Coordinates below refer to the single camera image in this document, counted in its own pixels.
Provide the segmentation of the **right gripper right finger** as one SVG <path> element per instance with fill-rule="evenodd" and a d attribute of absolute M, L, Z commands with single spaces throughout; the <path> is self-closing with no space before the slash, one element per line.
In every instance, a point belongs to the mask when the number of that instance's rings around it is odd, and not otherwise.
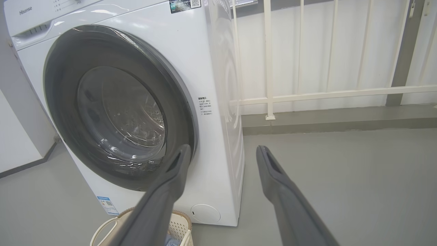
<path fill-rule="evenodd" d="M 256 162 L 265 197 L 273 204 L 283 246 L 340 246 L 271 151 L 259 145 Z"/>

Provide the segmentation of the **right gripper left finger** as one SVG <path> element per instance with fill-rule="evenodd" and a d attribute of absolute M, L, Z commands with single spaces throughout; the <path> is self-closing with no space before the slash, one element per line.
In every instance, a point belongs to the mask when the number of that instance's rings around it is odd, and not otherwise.
<path fill-rule="evenodd" d="M 191 147 L 181 145 L 109 246 L 165 246 L 174 203 L 184 192 Z"/>

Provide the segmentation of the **dark grey round washer door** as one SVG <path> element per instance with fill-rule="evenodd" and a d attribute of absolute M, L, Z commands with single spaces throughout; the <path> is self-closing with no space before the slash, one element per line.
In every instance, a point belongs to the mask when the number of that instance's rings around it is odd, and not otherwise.
<path fill-rule="evenodd" d="M 114 185 L 147 191 L 199 142 L 194 103 L 170 61 L 139 37 L 103 25 L 60 35 L 45 62 L 45 98 L 66 145 Z"/>

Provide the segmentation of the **cream perforated laundry basket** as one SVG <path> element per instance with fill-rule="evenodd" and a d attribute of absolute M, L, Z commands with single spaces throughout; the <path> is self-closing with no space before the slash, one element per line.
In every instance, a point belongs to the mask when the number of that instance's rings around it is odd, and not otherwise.
<path fill-rule="evenodd" d="M 115 237 L 116 233 L 121 229 L 123 224 L 125 224 L 134 209 L 134 207 L 131 207 L 116 217 L 105 221 L 93 234 L 89 246 L 109 246 L 111 240 Z M 113 224 L 111 230 L 109 230 L 109 232 L 97 245 L 94 245 L 98 235 L 109 224 Z M 181 240 L 180 246 L 195 246 L 192 237 L 191 219 L 183 212 L 177 210 L 172 211 L 167 234 L 170 234 L 173 237 Z"/>

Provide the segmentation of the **white front-load washing machine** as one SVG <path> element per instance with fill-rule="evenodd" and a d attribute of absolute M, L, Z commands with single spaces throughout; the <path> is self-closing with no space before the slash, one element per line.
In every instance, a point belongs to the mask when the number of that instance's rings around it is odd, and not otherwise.
<path fill-rule="evenodd" d="M 220 212 L 214 225 L 237 226 L 245 156 L 234 25 L 226 0 L 0 1 L 7 36 L 55 128 L 43 79 L 48 53 L 60 35 L 81 25 L 103 25 L 135 35 L 161 52 L 183 78 L 199 127 L 184 192 L 173 209 L 195 223 L 192 206 L 207 204 Z M 104 180 L 73 154 L 57 128 L 56 132 L 108 215 L 134 207 L 151 187 L 134 191 Z"/>

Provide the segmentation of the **round white filter cover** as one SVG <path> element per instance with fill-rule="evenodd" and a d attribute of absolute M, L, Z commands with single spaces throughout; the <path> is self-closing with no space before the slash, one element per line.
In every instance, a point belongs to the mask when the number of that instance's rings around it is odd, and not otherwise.
<path fill-rule="evenodd" d="M 192 218 L 195 223 L 201 224 L 215 224 L 220 221 L 220 212 L 207 204 L 196 204 L 191 208 Z"/>

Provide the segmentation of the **white metal railing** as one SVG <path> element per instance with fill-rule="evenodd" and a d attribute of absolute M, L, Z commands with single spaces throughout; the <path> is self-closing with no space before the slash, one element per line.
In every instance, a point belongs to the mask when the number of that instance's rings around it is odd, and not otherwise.
<path fill-rule="evenodd" d="M 407 0 L 229 0 L 236 3 L 241 113 L 383 107 Z M 400 105 L 437 103 L 437 0 L 425 0 Z"/>

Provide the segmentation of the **grey vertical wall post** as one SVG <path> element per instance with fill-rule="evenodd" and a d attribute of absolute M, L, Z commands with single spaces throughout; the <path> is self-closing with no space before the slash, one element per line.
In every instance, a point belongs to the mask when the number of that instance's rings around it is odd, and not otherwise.
<path fill-rule="evenodd" d="M 406 86 L 425 0 L 407 0 L 407 4 L 407 16 L 403 24 L 398 57 L 392 82 L 389 84 L 391 87 Z"/>

